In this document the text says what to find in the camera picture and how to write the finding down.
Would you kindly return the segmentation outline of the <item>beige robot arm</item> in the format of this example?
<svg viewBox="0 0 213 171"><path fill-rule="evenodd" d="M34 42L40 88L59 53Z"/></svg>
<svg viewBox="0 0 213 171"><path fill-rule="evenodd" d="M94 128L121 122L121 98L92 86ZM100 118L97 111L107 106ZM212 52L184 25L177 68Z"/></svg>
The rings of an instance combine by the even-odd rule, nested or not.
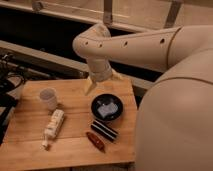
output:
<svg viewBox="0 0 213 171"><path fill-rule="evenodd" d="M73 40L86 91L119 73L112 61L159 71L136 119L136 171L213 171L213 25L111 36L96 24Z"/></svg>

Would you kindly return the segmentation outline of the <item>beige cylindrical gripper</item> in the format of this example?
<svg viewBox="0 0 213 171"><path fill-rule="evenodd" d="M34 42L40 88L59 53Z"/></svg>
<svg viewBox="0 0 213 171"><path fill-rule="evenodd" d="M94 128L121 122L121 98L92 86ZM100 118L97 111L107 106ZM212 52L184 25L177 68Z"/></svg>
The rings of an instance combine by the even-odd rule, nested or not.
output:
<svg viewBox="0 0 213 171"><path fill-rule="evenodd" d="M89 77L86 79L84 93L88 95L96 86L96 82L102 82L111 77L112 80L123 80L120 73L112 70L108 60L88 59Z"/></svg>

